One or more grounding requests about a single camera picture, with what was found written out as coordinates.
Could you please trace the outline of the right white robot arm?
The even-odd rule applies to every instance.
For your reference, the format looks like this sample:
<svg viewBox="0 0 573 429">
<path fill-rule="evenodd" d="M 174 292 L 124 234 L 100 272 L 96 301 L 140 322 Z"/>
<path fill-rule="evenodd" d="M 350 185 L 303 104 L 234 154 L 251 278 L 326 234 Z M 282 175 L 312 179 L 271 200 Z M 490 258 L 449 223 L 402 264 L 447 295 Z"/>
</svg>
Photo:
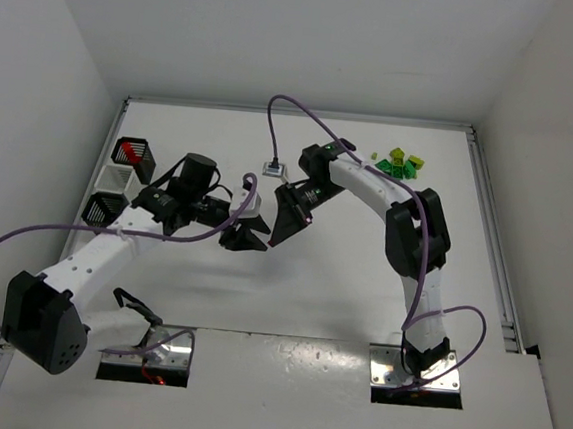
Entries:
<svg viewBox="0 0 573 429">
<path fill-rule="evenodd" d="M 438 319 L 441 269 L 451 240 L 436 191 L 411 198 L 378 170 L 354 160 L 354 145 L 335 143 L 303 149 L 299 166 L 308 176 L 274 191 L 278 214 L 268 244 L 278 246 L 312 224 L 312 212 L 343 191 L 355 195 L 384 223 L 385 256 L 400 276 L 406 318 L 402 323 L 404 363 L 417 378 L 449 353 L 449 338 Z"/>
</svg>

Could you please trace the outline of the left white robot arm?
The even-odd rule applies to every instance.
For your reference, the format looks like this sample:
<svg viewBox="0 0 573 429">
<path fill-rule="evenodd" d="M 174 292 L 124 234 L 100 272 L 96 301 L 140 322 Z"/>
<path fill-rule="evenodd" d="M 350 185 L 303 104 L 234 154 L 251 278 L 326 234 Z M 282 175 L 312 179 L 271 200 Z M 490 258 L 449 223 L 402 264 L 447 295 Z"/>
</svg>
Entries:
<svg viewBox="0 0 573 429">
<path fill-rule="evenodd" d="M 89 348 L 108 355 L 139 356 L 155 350 L 153 328 L 164 322 L 122 288 L 112 311 L 89 313 L 104 286 L 162 242 L 195 243 L 217 236 L 230 251 L 261 251 L 269 231 L 260 215 L 253 173 L 212 196 L 220 182 L 217 163 L 189 153 L 145 186 L 107 227 L 92 227 L 81 249 L 40 273 L 23 271 L 8 284 L 0 334 L 3 340 L 52 375 L 64 373 Z"/>
</svg>

